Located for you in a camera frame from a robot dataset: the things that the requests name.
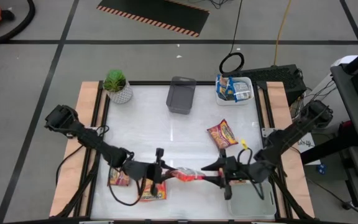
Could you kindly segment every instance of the gray floor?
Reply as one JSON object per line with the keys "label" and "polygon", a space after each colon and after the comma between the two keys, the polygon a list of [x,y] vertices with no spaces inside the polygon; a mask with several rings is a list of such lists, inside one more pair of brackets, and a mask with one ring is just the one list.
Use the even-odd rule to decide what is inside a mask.
{"label": "gray floor", "polygon": [[[101,80],[112,68],[124,70],[130,80],[170,80],[175,75],[212,80],[218,73],[219,62],[230,51],[231,46],[222,43],[232,39],[239,7],[238,0],[229,1],[219,10],[206,1],[193,3],[211,11],[200,36],[193,38],[101,12],[96,9],[100,0],[34,2],[37,14],[30,26],[14,38],[16,42],[0,45],[0,206],[44,83],[51,78],[52,82],[46,86],[49,89],[40,118],[34,121],[37,124],[34,136],[5,222],[48,217],[55,190],[55,169],[66,144],[63,136],[43,128],[44,118],[54,106],[74,106],[80,83]],[[358,27],[358,0],[346,3]],[[1,35],[20,23],[28,6],[24,0],[0,0],[0,5],[17,16],[15,22],[0,25]],[[241,44],[234,46],[245,56],[244,69],[271,66],[274,40],[286,6],[287,0],[244,0],[236,38]],[[74,12],[73,17],[69,16],[70,11]],[[62,35],[65,27],[70,29]],[[74,40],[146,41],[70,42]],[[181,44],[185,40],[215,42]],[[326,76],[335,60],[358,54],[357,37],[340,0],[293,0],[282,40],[288,42],[279,46],[278,64],[297,64],[310,88]],[[225,70],[234,68],[236,63],[228,62]],[[342,180],[322,179],[319,183],[344,200],[349,199]],[[309,187],[317,217],[358,223],[358,215],[353,211],[343,210],[335,199],[314,185]]]}

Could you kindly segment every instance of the white pot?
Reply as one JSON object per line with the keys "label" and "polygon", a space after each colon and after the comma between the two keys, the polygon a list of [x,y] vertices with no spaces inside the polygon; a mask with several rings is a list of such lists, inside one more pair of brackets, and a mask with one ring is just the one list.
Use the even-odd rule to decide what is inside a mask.
{"label": "white pot", "polygon": [[123,104],[128,102],[132,98],[132,95],[133,95],[132,88],[129,85],[128,81],[126,81],[126,84],[122,90],[116,93],[109,92],[110,100],[118,104]]}

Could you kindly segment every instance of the wooden table frame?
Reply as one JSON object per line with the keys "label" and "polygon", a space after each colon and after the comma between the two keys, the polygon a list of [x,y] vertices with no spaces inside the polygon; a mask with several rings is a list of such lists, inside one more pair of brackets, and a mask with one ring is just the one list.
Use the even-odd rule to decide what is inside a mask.
{"label": "wooden table frame", "polygon": [[[169,85],[170,82],[131,82],[131,85]],[[197,85],[214,85],[214,82],[197,82]],[[258,95],[260,101],[260,115],[263,119],[263,124],[261,127],[269,128],[269,117],[272,117],[274,120],[274,126],[278,129],[284,129],[292,123],[288,104],[287,97],[285,94],[283,83],[281,82],[267,82],[265,83],[265,91],[262,88],[259,88]],[[100,94],[100,104],[99,108],[96,108],[96,98]],[[108,98],[104,90],[101,89],[101,82],[83,82],[81,86],[80,93],[78,95],[78,101],[76,104],[76,111],[78,112],[79,120],[85,125],[90,126],[92,118],[94,116],[94,111],[97,110],[97,117],[95,126],[102,125],[103,120],[103,111],[105,107],[108,106]],[[69,139],[67,142],[65,157],[71,154],[75,149],[77,149],[80,144],[76,139]],[[88,171],[92,166],[95,158],[95,151],[90,151],[90,160],[88,164]],[[85,161],[86,151],[84,149],[77,152],[69,160],[62,165],[60,170],[60,175],[58,179],[57,188],[55,191],[55,196],[53,198],[52,207],[50,210],[50,216],[56,215],[65,207],[65,205],[70,201],[73,194],[78,189],[81,179],[81,170]],[[282,164],[283,170],[287,174],[285,178],[287,183],[287,188],[290,193],[293,195],[295,200],[299,205],[304,209],[304,211],[310,215],[314,216],[313,206],[311,204],[310,195],[308,186],[305,179],[305,173],[303,171],[302,161],[300,155],[295,150],[287,150],[282,155]],[[88,208],[89,197],[92,197],[93,194],[90,193],[90,187],[88,186],[85,190],[81,207],[77,211],[78,216],[87,216],[90,215],[90,209]],[[285,204],[283,196],[280,190],[276,187],[276,196],[277,196],[277,205],[278,211],[281,218],[286,218]]]}

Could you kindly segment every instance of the yellow cable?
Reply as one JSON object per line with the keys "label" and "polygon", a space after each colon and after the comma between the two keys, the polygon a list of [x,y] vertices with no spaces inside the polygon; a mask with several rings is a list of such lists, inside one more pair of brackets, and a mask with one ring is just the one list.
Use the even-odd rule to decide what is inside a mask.
{"label": "yellow cable", "polygon": [[287,14],[288,14],[288,11],[290,9],[291,2],[292,2],[292,0],[288,0],[288,5],[287,5],[287,8],[285,9],[285,12],[284,12],[283,21],[281,21],[280,30],[278,30],[278,35],[277,35],[277,40],[276,40],[276,50],[275,50],[275,53],[274,53],[274,63],[273,63],[273,65],[276,65],[278,40],[280,40],[281,30],[283,29],[283,26],[284,26],[284,23],[285,23],[285,18],[287,18]]}

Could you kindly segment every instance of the wooden board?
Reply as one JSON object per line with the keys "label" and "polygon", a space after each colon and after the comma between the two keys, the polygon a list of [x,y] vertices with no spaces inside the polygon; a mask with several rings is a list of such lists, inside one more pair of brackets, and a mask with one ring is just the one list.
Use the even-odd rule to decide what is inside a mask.
{"label": "wooden board", "polygon": [[[291,124],[291,115],[288,109],[287,97],[285,95],[285,90],[282,83],[277,82],[268,82],[268,94],[270,98],[270,105],[272,108],[273,119],[275,121],[276,128],[286,128]],[[83,82],[80,90],[80,94],[78,96],[76,110],[79,114],[79,119],[85,125],[91,124],[94,101],[96,99],[96,94],[98,91],[98,82]],[[262,115],[264,116],[264,123],[267,124],[266,127],[269,126],[269,122],[267,120],[267,112],[264,103],[263,92],[259,91],[261,107],[262,107]],[[101,107],[103,108],[104,97],[106,94],[102,94],[101,99]],[[103,109],[99,111],[98,124],[100,124],[100,119],[103,114]],[[66,146],[65,157],[73,152],[79,144],[76,140],[68,140]],[[67,160],[67,162],[63,165],[59,182],[55,191],[55,197],[53,199],[52,208],[50,211],[50,215],[56,215],[59,213],[64,206],[71,199],[73,194],[78,188],[80,182],[81,169],[83,165],[83,159],[85,155],[85,149],[78,152],[71,159]],[[308,186],[306,184],[305,173],[303,172],[303,166],[300,159],[299,153],[288,150],[282,156],[283,168],[287,173],[287,187],[291,194],[294,196],[296,201],[303,207],[305,212],[310,216],[314,216],[313,207],[310,200]],[[277,197],[278,204],[280,207],[280,213],[282,217],[285,216],[284,206],[282,202],[282,194],[280,190],[277,189]],[[86,205],[88,198],[88,190],[83,196],[83,205]],[[86,206],[81,206],[81,215],[85,214]]]}

